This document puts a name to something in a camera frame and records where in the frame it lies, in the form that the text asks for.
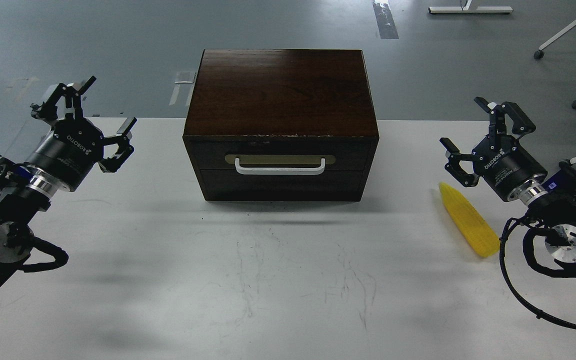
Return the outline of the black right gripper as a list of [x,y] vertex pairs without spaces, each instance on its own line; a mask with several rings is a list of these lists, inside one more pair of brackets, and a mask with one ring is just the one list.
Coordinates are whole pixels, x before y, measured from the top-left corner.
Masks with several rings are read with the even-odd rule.
[[[512,134],[519,137],[534,133],[537,126],[515,102],[497,104],[482,96],[476,96],[474,102],[489,114],[488,133],[474,153],[461,153],[448,137],[441,137],[439,143],[446,149],[445,170],[464,187],[475,187],[482,177],[503,202],[513,201],[518,197],[515,189],[529,180],[542,183],[547,171],[518,139],[507,135],[506,117],[512,121]],[[473,163],[474,173],[464,171],[461,162]]]

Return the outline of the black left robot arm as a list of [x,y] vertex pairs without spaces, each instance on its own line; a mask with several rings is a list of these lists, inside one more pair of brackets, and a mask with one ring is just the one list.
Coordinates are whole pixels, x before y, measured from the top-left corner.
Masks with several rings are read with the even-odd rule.
[[130,144],[135,117],[124,121],[114,136],[105,136],[84,117],[82,99],[94,84],[58,83],[31,104],[31,116],[50,131],[25,162],[0,155],[0,287],[18,271],[43,272],[67,264],[62,248],[37,237],[29,223],[45,212],[57,191],[73,192],[98,165],[115,173],[134,152]]

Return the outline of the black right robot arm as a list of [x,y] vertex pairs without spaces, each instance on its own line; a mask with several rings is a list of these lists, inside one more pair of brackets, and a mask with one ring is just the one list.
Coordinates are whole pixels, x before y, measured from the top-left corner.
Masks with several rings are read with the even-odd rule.
[[535,132],[536,125],[518,104],[490,102],[481,96],[475,103],[489,116],[487,133],[469,153],[448,139],[439,143],[446,150],[445,170],[464,187],[480,179],[503,202],[519,200],[526,206],[520,218],[510,218],[500,236],[499,263],[503,280],[515,299],[537,319],[576,330],[576,324],[538,309],[514,288],[505,263],[506,243],[517,226],[525,226],[522,251],[533,271],[549,278],[576,280],[576,169],[569,161],[547,177],[546,169],[521,146],[521,137]]

